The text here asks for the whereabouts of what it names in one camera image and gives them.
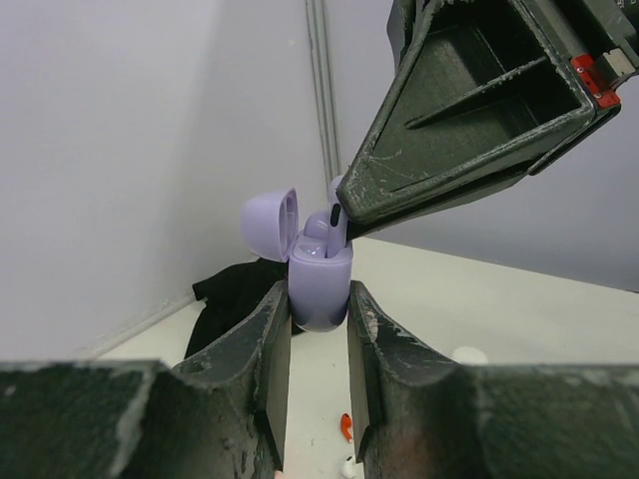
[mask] lavender charging case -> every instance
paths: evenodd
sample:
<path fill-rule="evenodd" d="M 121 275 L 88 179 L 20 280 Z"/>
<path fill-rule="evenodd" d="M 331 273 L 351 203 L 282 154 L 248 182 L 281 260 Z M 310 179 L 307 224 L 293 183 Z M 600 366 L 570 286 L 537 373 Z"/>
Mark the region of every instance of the lavender charging case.
<path fill-rule="evenodd" d="M 249 249 L 265 259 L 289 262 L 293 320 L 306 331 L 336 329 L 348 307 L 352 243 L 345 241 L 347 218 L 341 208 L 335 210 L 332 191 L 332 225 L 331 214 L 319 211 L 301 232 L 295 189 L 259 195 L 242 210 L 242 236 Z"/>

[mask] open case lid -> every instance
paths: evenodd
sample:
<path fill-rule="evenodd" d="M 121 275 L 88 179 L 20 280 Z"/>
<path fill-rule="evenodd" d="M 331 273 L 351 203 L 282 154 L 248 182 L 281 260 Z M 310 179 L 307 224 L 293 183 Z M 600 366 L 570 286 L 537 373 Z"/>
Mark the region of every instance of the open case lid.
<path fill-rule="evenodd" d="M 337 189 L 350 240 L 541 172 L 639 67 L 614 0 L 395 0 L 388 32 L 396 77 Z"/>
<path fill-rule="evenodd" d="M 251 252 L 271 261 L 289 260 L 299 224 L 295 190 L 253 197 L 242 209 L 242 238 Z"/>

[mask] vertical metal strip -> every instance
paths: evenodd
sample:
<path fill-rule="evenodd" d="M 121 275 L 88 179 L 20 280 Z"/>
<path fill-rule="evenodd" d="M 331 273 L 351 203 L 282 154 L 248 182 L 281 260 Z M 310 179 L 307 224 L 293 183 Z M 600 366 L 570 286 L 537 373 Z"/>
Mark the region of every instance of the vertical metal strip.
<path fill-rule="evenodd" d="M 323 152 L 326 190 L 332 179 L 341 174 L 337 146 L 337 121 L 330 71 L 328 29 L 324 0 L 307 0 L 307 16 L 311 37 L 313 73 L 318 103 L 319 134 Z"/>

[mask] red bracket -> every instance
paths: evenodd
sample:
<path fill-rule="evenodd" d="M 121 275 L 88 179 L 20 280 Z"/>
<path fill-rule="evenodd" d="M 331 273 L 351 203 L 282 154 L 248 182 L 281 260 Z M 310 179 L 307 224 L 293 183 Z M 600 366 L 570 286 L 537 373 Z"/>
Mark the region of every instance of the red bracket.
<path fill-rule="evenodd" d="M 621 105 L 621 99 L 612 89 L 602 89 L 595 81 L 594 60 L 590 55 L 582 55 L 570 60 L 579 78 L 592 94 L 600 108 L 611 108 Z"/>

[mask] gray wall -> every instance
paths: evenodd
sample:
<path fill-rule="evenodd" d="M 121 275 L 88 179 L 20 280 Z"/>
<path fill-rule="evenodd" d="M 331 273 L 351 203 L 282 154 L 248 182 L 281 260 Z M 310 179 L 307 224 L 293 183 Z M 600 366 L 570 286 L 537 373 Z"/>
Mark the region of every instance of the gray wall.
<path fill-rule="evenodd" d="M 392 81 L 385 32 L 391 1 L 327 4 L 345 167 Z M 621 116 L 541 176 L 376 237 L 639 290 L 639 79 L 620 94 Z"/>
<path fill-rule="evenodd" d="M 297 0 L 2 2 L 0 360 L 184 303 L 254 194 L 324 205 L 309 47 Z"/>

